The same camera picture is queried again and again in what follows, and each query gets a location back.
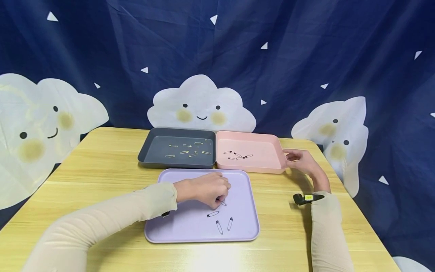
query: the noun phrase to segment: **tray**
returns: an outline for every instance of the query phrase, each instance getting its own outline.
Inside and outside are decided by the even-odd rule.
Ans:
[[[219,169],[281,174],[287,168],[287,159],[275,135],[219,131],[216,146]]]
[[[164,170],[158,182],[177,182],[211,172],[221,172],[231,183],[224,204],[216,210],[196,201],[178,204],[166,217],[148,220],[145,237],[152,243],[252,241],[260,233],[251,182],[240,170]]]
[[[137,159],[146,168],[212,169],[216,162],[212,131],[153,128]]]

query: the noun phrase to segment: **hand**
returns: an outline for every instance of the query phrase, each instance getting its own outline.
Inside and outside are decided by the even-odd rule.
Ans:
[[[227,197],[231,188],[228,179],[222,173],[214,172],[193,179],[174,183],[177,189],[177,202],[195,199],[216,209]]]
[[[284,149],[283,152],[288,153],[285,156],[287,158],[286,164],[288,167],[298,169],[310,177],[319,172],[323,172],[320,165],[307,150]]]
[[[284,149],[283,152],[288,153],[288,167],[298,169],[311,177],[314,191],[331,192],[328,176],[307,150]]]

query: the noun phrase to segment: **safety pin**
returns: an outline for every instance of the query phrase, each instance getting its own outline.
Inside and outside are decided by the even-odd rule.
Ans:
[[[219,213],[219,211],[215,211],[215,212],[209,213],[209,214],[207,215],[207,217],[215,216],[215,215],[217,215],[218,213]]]
[[[221,227],[221,224],[219,223],[219,220],[216,220],[216,226],[217,226],[217,229],[219,230],[219,232],[220,232],[220,234],[224,234],[224,232],[222,231],[222,227]]]
[[[233,225],[233,218],[230,218],[230,221],[228,221],[227,231],[230,231],[231,226]]]

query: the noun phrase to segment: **tray rim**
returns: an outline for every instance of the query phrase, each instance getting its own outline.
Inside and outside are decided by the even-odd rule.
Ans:
[[[146,162],[146,161],[141,161],[139,159],[139,156],[142,152],[142,149],[144,148],[145,144],[147,143],[148,140],[148,136],[151,134],[152,131],[159,131],[159,130],[163,130],[163,131],[169,131],[169,130],[173,130],[173,131],[203,131],[203,132],[209,132],[210,135],[214,135],[214,139],[212,139],[212,141],[214,142],[214,158],[213,158],[213,163],[212,164],[207,164],[207,165],[202,165],[202,167],[204,168],[195,168],[195,169],[211,169],[213,168],[213,166],[216,164],[216,150],[217,150],[217,146],[216,146],[216,133],[214,133],[213,131],[209,131],[209,130],[201,130],[201,129],[185,129],[185,128],[152,128],[150,129],[150,131],[148,132],[147,137],[145,138],[144,143],[142,144],[142,147],[139,150],[139,153],[137,154],[137,160],[139,162],[139,164],[144,167],[144,168],[151,168],[151,169],[177,169],[177,165],[180,165],[180,167],[178,169],[184,169],[183,167],[188,167],[188,166],[192,166],[190,164],[163,164],[163,163],[156,163],[156,162]],[[166,165],[168,168],[156,168],[156,167],[150,167],[150,166],[156,166],[156,165]]]
[[[228,165],[228,164],[222,164],[222,163],[220,163],[218,161],[218,155],[217,155],[217,153],[218,153],[218,141],[221,139],[221,138],[218,138],[219,132],[221,132],[221,131],[218,131],[216,133],[216,165],[218,166],[219,169],[222,169],[222,170],[235,170],[235,168],[237,168],[237,169],[240,169],[240,170],[245,170],[245,169],[258,168],[258,169],[268,169],[268,170],[271,170],[271,171],[262,171],[262,172],[247,170],[248,172],[265,173],[265,174],[282,174],[287,169],[287,167],[285,167],[285,168],[269,168],[269,167],[256,167],[256,166],[255,167],[254,166],[236,166],[236,165]],[[281,142],[279,141],[279,138],[276,135],[273,135],[273,134],[252,133],[252,132],[251,133],[249,133],[249,132],[237,132],[237,131],[222,131],[222,132],[230,132],[230,133],[236,133],[236,134],[256,134],[256,135],[268,135],[268,136],[272,136],[274,139],[276,139],[278,141],[279,146],[281,147],[281,149],[283,149],[282,145],[281,145]]]
[[[252,238],[249,238],[249,239],[224,239],[224,240],[207,239],[207,240],[201,240],[201,241],[198,241],[198,240],[189,240],[189,241],[181,241],[181,242],[179,242],[179,241],[171,241],[171,242],[164,241],[164,242],[162,242],[162,241],[154,241],[154,240],[152,240],[152,239],[150,239],[148,237],[147,232],[146,232],[146,230],[147,230],[147,223],[145,222],[144,236],[145,236],[145,238],[146,238],[146,240],[148,242],[150,242],[152,244],[185,244],[185,243],[210,243],[210,242],[212,242],[212,243],[217,243],[217,242],[219,242],[219,243],[221,243],[221,242],[250,242],[250,241],[255,240],[260,235],[260,232],[261,232],[260,219],[258,218],[257,206],[255,204],[254,193],[252,191],[251,179],[249,178],[249,175],[248,175],[247,172],[245,172],[243,170],[239,170],[239,169],[185,169],[185,168],[168,168],[168,169],[163,170],[159,174],[159,177],[157,179],[157,184],[160,183],[161,176],[165,172],[170,172],[170,171],[181,171],[181,172],[187,172],[187,171],[188,172],[192,172],[192,171],[194,171],[194,172],[204,172],[205,171],[205,172],[209,172],[209,173],[213,173],[213,172],[221,172],[221,173],[236,172],[237,173],[237,172],[240,172],[242,175],[244,175],[245,177],[248,178],[249,188],[251,190],[251,195],[252,195],[252,200],[253,200],[252,203],[253,203],[254,210],[255,210],[255,219],[257,221],[258,231],[255,234],[255,236],[253,236]]]

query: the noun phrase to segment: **beige sleeve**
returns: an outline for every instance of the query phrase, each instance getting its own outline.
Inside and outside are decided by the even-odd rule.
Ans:
[[[311,203],[311,260],[313,272],[351,272],[353,263],[341,228],[340,202],[328,192]]]
[[[177,210],[177,190],[159,183],[68,214],[42,235],[22,271],[85,272],[87,251],[138,222]]]

